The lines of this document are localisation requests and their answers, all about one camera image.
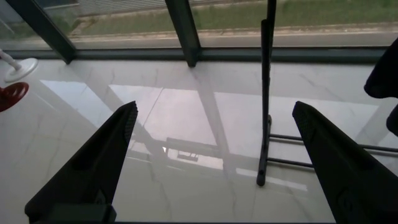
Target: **stand base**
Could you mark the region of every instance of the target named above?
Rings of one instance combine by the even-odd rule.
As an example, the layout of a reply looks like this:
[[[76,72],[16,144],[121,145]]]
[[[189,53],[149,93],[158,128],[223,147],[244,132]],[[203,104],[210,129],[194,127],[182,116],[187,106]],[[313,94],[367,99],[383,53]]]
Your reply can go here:
[[[271,115],[268,115],[268,132],[267,136],[262,137],[259,172],[257,173],[257,185],[260,187],[266,184],[266,170],[267,170],[269,134],[271,132],[271,124],[272,124],[272,118]]]
[[[12,84],[10,86],[0,88],[0,112],[14,106],[27,93],[29,85],[24,82]]]
[[[4,81],[6,83],[15,82],[24,78],[28,74],[32,73],[33,70],[37,67],[39,61],[36,58],[28,58],[19,62],[22,66],[21,69],[15,70],[14,68],[10,68],[7,73]]]

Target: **black fabric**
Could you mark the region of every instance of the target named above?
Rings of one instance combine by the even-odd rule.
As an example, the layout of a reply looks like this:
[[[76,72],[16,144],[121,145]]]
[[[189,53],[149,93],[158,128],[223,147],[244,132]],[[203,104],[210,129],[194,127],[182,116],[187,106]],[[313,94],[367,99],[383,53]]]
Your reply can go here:
[[[398,98],[398,38],[374,66],[364,90],[373,98]],[[398,136],[398,105],[387,118],[386,126],[390,132]]]

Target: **road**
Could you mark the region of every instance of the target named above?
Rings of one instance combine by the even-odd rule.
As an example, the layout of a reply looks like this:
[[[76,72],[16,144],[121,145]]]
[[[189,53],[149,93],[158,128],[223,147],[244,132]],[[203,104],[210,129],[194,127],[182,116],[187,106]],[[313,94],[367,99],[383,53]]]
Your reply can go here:
[[[311,33],[276,34],[277,47],[341,47],[341,46],[386,46],[398,37],[397,31],[356,33]],[[180,47],[176,37],[151,39],[96,39],[73,40],[78,49],[126,49]],[[258,47],[259,35],[200,36],[202,47]],[[48,49],[42,40],[34,42],[1,42],[4,50]]]

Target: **black rubber foot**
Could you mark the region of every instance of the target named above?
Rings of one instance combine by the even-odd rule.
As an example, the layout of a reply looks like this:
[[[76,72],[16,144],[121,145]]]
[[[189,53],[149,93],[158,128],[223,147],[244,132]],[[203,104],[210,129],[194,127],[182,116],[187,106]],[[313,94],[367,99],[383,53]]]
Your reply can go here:
[[[269,133],[271,132],[271,124],[272,124],[272,118],[271,118],[271,115],[268,115],[268,132],[267,132],[267,136],[262,137],[259,172],[257,173],[257,185],[260,187],[262,187],[262,186],[264,186],[264,184],[266,184]]]

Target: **window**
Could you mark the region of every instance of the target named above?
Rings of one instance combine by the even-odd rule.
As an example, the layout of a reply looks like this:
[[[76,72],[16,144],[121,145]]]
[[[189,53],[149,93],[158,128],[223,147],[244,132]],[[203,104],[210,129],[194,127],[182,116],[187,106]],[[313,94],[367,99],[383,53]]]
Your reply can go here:
[[[50,47],[5,0],[0,0],[0,48],[3,50],[42,50]]]
[[[267,1],[190,0],[204,47],[258,47]],[[385,46],[398,36],[396,0],[278,0],[274,46]]]
[[[163,0],[36,1],[78,49],[180,47]]]

